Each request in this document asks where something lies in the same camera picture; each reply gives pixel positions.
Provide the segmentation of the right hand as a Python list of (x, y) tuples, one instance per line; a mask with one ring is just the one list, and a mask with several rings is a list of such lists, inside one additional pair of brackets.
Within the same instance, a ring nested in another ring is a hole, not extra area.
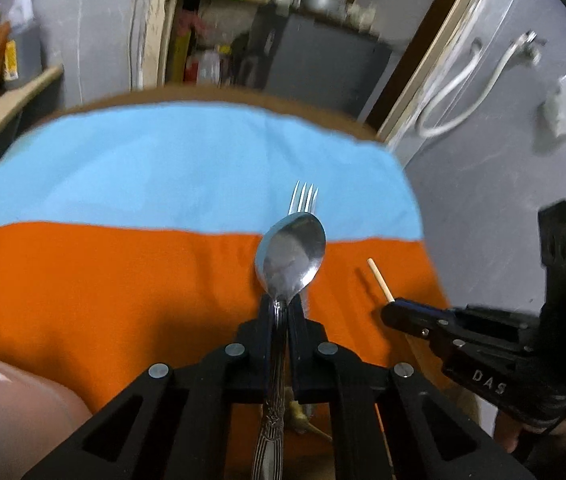
[(523, 434), (541, 434), (547, 436), (550, 444), (556, 448), (566, 448), (566, 419), (553, 428), (538, 428), (525, 425), (504, 412), (497, 414), (492, 437), (504, 451), (513, 453), (520, 444)]

